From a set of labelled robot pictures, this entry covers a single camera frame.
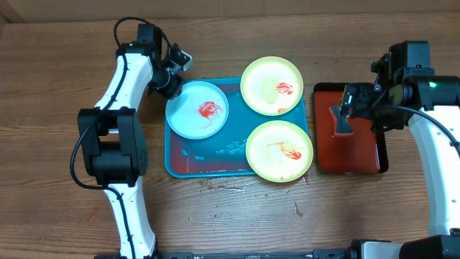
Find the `dark scrubbing sponge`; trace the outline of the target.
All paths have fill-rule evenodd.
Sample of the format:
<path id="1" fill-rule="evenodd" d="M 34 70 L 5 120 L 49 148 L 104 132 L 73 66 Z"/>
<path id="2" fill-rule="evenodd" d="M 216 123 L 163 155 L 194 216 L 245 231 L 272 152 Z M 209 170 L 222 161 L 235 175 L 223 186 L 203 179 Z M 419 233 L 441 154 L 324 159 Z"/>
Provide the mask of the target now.
<path id="1" fill-rule="evenodd" d="M 335 135 L 350 135 L 354 132 L 351 125 L 347 122 L 347 117 L 343 117 L 339 114 L 338 105 L 331 106 L 329 111 L 333 118 L 333 128 Z"/>

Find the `light blue plate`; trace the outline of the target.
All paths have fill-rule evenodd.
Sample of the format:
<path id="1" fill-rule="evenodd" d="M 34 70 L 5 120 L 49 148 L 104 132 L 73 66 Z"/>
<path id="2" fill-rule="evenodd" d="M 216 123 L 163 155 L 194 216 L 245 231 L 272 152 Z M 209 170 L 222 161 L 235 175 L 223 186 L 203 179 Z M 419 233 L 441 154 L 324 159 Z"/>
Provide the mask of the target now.
<path id="1" fill-rule="evenodd" d="M 205 81 L 183 85 L 178 97 L 168 100 L 166 121 L 181 137 L 201 140 L 216 134 L 226 123 L 229 103 L 223 91 Z"/>

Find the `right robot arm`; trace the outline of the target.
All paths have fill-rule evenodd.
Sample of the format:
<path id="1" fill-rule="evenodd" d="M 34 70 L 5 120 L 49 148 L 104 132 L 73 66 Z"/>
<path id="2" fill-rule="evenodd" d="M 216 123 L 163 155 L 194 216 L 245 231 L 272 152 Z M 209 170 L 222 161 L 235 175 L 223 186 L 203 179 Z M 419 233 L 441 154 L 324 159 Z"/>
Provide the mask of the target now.
<path id="1" fill-rule="evenodd" d="M 338 135 L 353 132 L 352 119 L 372 131 L 408 127 L 420 153 L 427 187 L 429 236 L 393 243 L 356 240 L 348 258 L 459 257 L 459 77 L 437 76 L 426 41 L 404 41 L 371 64 L 373 85 L 348 83 L 331 108 Z"/>

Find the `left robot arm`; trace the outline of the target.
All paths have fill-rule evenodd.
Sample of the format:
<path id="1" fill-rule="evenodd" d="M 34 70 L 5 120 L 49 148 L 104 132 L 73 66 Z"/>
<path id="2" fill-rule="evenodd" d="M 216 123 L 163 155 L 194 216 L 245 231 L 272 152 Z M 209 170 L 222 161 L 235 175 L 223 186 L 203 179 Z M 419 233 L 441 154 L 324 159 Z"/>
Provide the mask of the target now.
<path id="1" fill-rule="evenodd" d="M 75 172 L 75 159 L 83 154 L 87 174 L 96 179 L 94 190 L 108 197 L 120 238 L 117 258 L 159 258 L 142 190 L 148 167 L 147 142 L 138 108 L 145 94 L 166 99 L 179 96 L 181 71 L 193 63 L 191 55 L 146 19 L 138 19 L 137 38 L 117 42 L 116 70 L 101 99 L 78 113 L 80 137 L 70 157 L 70 174 L 77 185 L 89 189 Z"/>

